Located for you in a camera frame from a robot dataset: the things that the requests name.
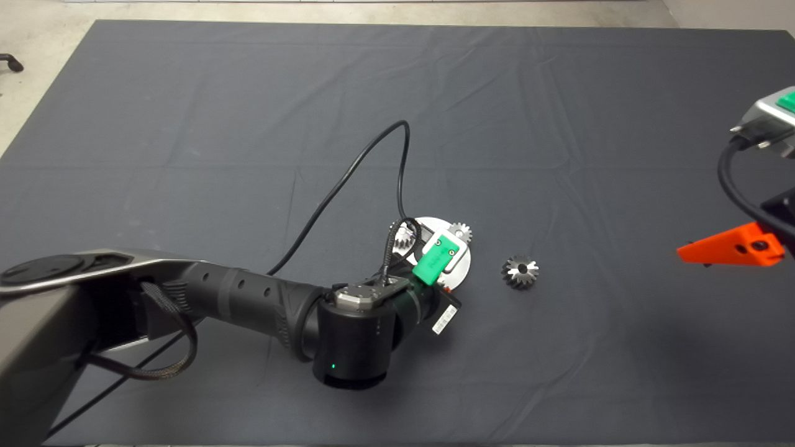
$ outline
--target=concrete floor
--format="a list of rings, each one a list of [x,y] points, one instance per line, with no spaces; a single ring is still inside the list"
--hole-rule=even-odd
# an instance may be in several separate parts
[[[786,444],[786,443],[759,443],[759,442],[743,442],[743,443],[732,443],[732,442],[705,442],[702,444],[627,444],[622,445],[621,447],[793,447],[794,444]],[[101,445],[86,445],[86,447],[193,447],[190,445],[116,445],[116,444],[101,444]],[[205,445],[204,447],[246,447],[244,445]],[[300,445],[271,445],[270,447],[304,447]],[[522,445],[503,445],[503,446],[495,446],[495,447],[562,447],[559,445],[531,445],[531,444],[522,444]],[[569,447],[614,447],[609,445],[573,445]]]
[[[412,25],[627,26],[790,29],[793,0],[637,0],[490,3],[64,3],[0,0],[0,154],[95,19]]]

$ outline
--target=black cylindrical joint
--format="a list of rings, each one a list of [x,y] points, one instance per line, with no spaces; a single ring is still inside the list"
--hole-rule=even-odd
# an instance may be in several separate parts
[[[438,300],[435,290],[418,278],[411,278],[411,285],[390,300],[397,314],[392,349],[398,345],[431,313]]]
[[[321,301],[317,322],[319,337],[312,371],[319,381],[362,390],[384,380],[395,324],[391,305],[355,311]]]
[[[275,336],[299,359],[310,360],[303,349],[304,323],[325,289],[203,262],[180,280],[192,315]]]

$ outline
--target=black cable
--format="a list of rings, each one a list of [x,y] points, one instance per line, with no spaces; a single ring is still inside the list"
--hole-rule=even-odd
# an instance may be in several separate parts
[[[404,222],[406,223],[407,226],[413,227],[413,230],[417,234],[417,236],[414,237],[414,241],[412,242],[409,250],[398,260],[399,262],[408,258],[409,254],[411,254],[414,251],[414,247],[418,244],[418,241],[420,240],[420,235],[422,234],[421,233],[422,228],[420,227],[420,224],[411,217],[405,217],[403,219],[400,219],[398,222],[395,222],[392,225],[392,228],[390,228],[390,233],[386,237],[386,246],[384,247],[384,262],[381,264],[381,270],[380,270],[381,271],[380,279],[382,285],[384,286],[386,285],[386,279],[389,274],[390,267],[393,266],[391,260],[392,260],[392,252],[394,251],[395,237],[398,235],[398,230],[400,230],[400,227]]]
[[[301,233],[298,235],[298,237],[296,238],[295,242],[293,242],[293,245],[290,247],[289,250],[287,250],[287,253],[285,253],[285,255],[281,258],[281,260],[276,264],[276,266],[274,266],[272,269],[270,269],[268,271],[268,273],[267,273],[268,275],[276,274],[293,257],[295,252],[298,250],[298,247],[300,247],[301,244],[304,242],[304,239],[306,238],[306,236],[309,233],[309,231],[312,230],[312,226],[314,226],[315,222],[320,217],[320,214],[328,206],[328,204],[332,201],[332,199],[337,195],[337,193],[340,191],[340,189],[342,189],[342,187],[345,185],[345,183],[351,177],[353,172],[359,167],[359,165],[362,163],[362,160],[364,159],[364,157],[366,157],[367,154],[374,147],[376,147],[377,144],[379,144],[381,142],[381,140],[386,138],[387,135],[391,134],[398,127],[403,127],[403,129],[404,129],[404,139],[403,139],[403,153],[401,155],[401,160],[400,160],[400,169],[397,172],[397,211],[398,211],[398,213],[401,216],[401,219],[402,219],[401,222],[403,222],[404,220],[408,219],[406,217],[405,211],[403,209],[403,173],[405,172],[405,163],[406,163],[407,157],[409,155],[409,143],[410,143],[410,139],[411,139],[411,128],[409,127],[409,124],[405,120],[400,120],[400,121],[396,122],[395,124],[387,127],[383,132],[381,132],[381,134],[376,136],[370,143],[368,143],[367,146],[365,146],[365,148],[362,150],[361,153],[359,153],[359,155],[356,157],[356,159],[354,159],[354,161],[351,163],[351,165],[345,171],[345,174],[343,174],[343,176],[339,179],[339,181],[337,181],[336,185],[334,185],[334,188],[332,188],[332,190],[326,195],[326,197],[323,199],[323,201],[320,202],[320,204],[318,205],[317,209],[314,211],[312,216],[309,218],[309,221],[304,225],[304,229],[301,230]],[[416,220],[412,220],[412,221],[413,221],[413,224],[415,225],[415,229],[417,231],[417,234],[421,235],[421,228],[420,228],[419,224],[417,223]],[[413,252],[413,248],[418,244],[419,239],[420,239],[419,237],[415,237],[414,238],[414,242],[412,244],[412,247],[409,249],[409,252],[406,253],[406,255],[404,255],[403,257],[401,257],[401,259],[399,259],[398,261],[404,260],[405,258],[408,257],[408,255],[411,252]],[[394,237],[392,237],[391,240],[392,240],[392,243],[390,244],[390,246],[394,245]],[[133,373],[141,372],[142,368],[144,366],[149,364],[149,362],[151,362],[152,360],[155,360],[158,356],[160,356],[160,354],[165,352],[168,348],[172,347],[177,341],[181,340],[182,337],[184,337],[186,335],[195,337],[196,336],[196,330],[193,327],[193,325],[190,325],[190,326],[191,326],[191,328],[193,328],[192,333],[190,333],[191,331],[189,331],[189,330],[184,330],[183,332],[181,332],[181,333],[175,335],[174,337],[172,337],[171,340],[167,341],[165,344],[160,346],[157,350],[155,350],[154,352],[149,354],[144,360],[142,360],[140,363],[138,363],[134,368],[127,367],[127,368],[129,368],[129,371],[120,372],[120,374],[122,374],[122,377],[118,378],[108,388],[106,388],[105,390],[103,390],[102,392],[100,392],[99,394],[94,396],[94,398],[92,398],[88,402],[84,403],[80,408],[78,408],[77,410],[73,411],[66,418],[64,418],[61,422],[58,422],[57,424],[55,424],[50,429],[50,431],[47,432],[47,439],[49,439],[52,436],[54,436],[56,433],[61,431],[65,426],[69,425],[70,423],[72,423],[72,421],[74,421],[75,419],[79,418],[86,411],[90,410],[99,401],[101,401],[102,399],[106,398],[110,393],[112,393],[117,388],[119,388],[121,385],[123,385],[124,382],[126,382],[127,380],[129,380],[131,378],[136,378],[137,379],[138,377],[134,377],[132,374],[130,374],[131,371]],[[178,368],[179,371],[184,370],[184,368],[187,367],[190,364],[190,362],[192,362],[193,357],[195,357],[195,355],[196,355],[196,352],[195,352],[195,346],[196,346],[195,339],[192,339],[191,346],[192,347],[191,347],[191,349],[190,349],[190,351],[188,353],[188,357],[190,357],[190,359],[188,361],[186,361],[186,359],[188,358],[188,357],[186,357],[186,359],[181,360],[182,365],[184,365],[184,366],[181,367],[181,368]],[[169,368],[173,369],[173,367],[174,367],[174,365],[172,365],[171,367],[167,367],[167,368],[161,368],[160,370],[155,370],[155,371],[162,372],[163,369],[169,369]]]
[[[323,210],[326,209],[328,204],[332,201],[334,196],[345,186],[345,183],[351,178],[353,172],[359,167],[364,160],[364,157],[370,153],[370,151],[376,147],[377,144],[381,142],[387,135],[391,134],[395,131],[398,127],[403,127],[404,130],[404,138],[403,138],[403,154],[401,155],[400,160],[400,169],[397,172],[397,211],[400,213],[401,219],[405,219],[405,211],[403,210],[403,172],[405,171],[405,161],[409,155],[409,140],[411,139],[411,129],[409,128],[409,124],[405,120],[400,120],[395,124],[387,127],[383,132],[378,134],[377,137],[373,138],[373,141],[367,143],[367,146],[364,147],[362,152],[354,159],[353,163],[348,166],[348,169],[345,171],[343,176],[337,181],[337,184],[334,185],[331,191],[328,192],[325,198],[317,205],[317,208],[312,213],[312,216],[309,217],[309,220],[304,225],[304,229],[301,230],[301,233],[296,237],[295,242],[293,245],[287,250],[284,256],[281,257],[281,260],[273,266],[272,269],[268,270],[267,275],[273,276],[278,273],[279,270],[293,257],[295,252],[298,250],[298,247],[304,242],[306,239],[306,235],[309,234],[309,231],[312,230],[312,226],[315,225],[315,222],[320,217],[320,214],[323,213]]]
[[[139,367],[131,367],[124,363],[118,362],[107,357],[98,356],[90,353],[85,356],[85,361],[88,364],[96,367],[107,369],[108,371],[115,372],[125,377],[137,380],[164,380],[171,379],[172,377],[180,374],[193,363],[196,358],[196,351],[199,344],[199,337],[196,335],[196,328],[193,327],[193,322],[186,316],[179,307],[177,307],[169,297],[156,284],[151,282],[142,282],[141,288],[144,295],[149,297],[166,315],[171,317],[180,328],[182,333],[188,337],[190,345],[188,352],[185,356],[167,367],[162,367],[153,370],[142,369]]]
[[[144,366],[149,364],[149,362],[151,362],[152,360],[155,360],[158,356],[160,356],[160,354],[165,352],[166,349],[171,348],[177,341],[182,340],[182,337],[184,337],[184,336],[185,336],[184,332],[180,332],[180,333],[176,334],[174,337],[171,338],[171,340],[165,342],[165,344],[160,346],[157,350],[155,350],[154,352],[149,354],[144,360],[142,360],[137,365],[135,365],[135,367],[143,368]],[[75,419],[77,419],[80,416],[82,416],[83,413],[85,413],[86,411],[89,411],[94,405],[96,405],[102,399],[106,398],[110,393],[115,391],[116,388],[119,388],[121,385],[124,384],[124,382],[126,382],[129,379],[130,379],[130,377],[128,375],[123,375],[122,377],[119,377],[108,388],[105,388],[102,392],[100,392],[99,394],[97,394],[96,396],[91,398],[90,401],[84,403],[77,410],[72,411],[66,418],[61,420],[61,422],[58,422],[57,424],[55,424],[47,432],[47,439],[55,436],[55,434],[60,432],[65,426],[68,426],[69,424],[71,424],[72,421],[74,421]]]
[[[752,204],[737,189],[734,180],[731,178],[731,159],[741,150],[747,149],[749,145],[750,143],[745,138],[735,137],[720,154],[720,160],[718,161],[720,187],[723,188],[729,199],[751,218],[766,225],[774,232],[795,238],[795,226]]]

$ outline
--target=barcode label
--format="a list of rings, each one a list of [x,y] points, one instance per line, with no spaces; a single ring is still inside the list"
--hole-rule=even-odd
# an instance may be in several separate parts
[[[444,331],[444,328],[447,327],[447,324],[452,320],[453,316],[456,315],[458,309],[454,305],[448,305],[447,309],[442,313],[442,316],[439,317],[439,320],[436,320],[436,323],[433,325],[432,330],[437,334],[441,334]]]

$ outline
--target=white disc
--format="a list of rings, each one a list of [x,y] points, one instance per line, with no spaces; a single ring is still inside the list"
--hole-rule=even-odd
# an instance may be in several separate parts
[[[426,227],[430,228],[431,231],[434,233],[441,230],[447,230],[450,228],[450,223],[447,220],[442,220],[436,217],[417,217],[417,222],[421,225],[425,225]],[[399,254],[400,256],[404,255],[409,248],[395,248],[394,252]],[[413,265],[416,266],[417,260],[414,258],[414,255],[410,255],[407,261],[411,262]],[[440,286],[444,286],[449,288],[450,290],[454,290],[456,287],[460,286],[463,280],[467,277],[469,273],[469,265],[472,263],[472,249],[469,248],[467,253],[463,255],[458,264],[452,269],[450,273],[444,273],[439,276],[439,279],[436,280],[436,283]]]

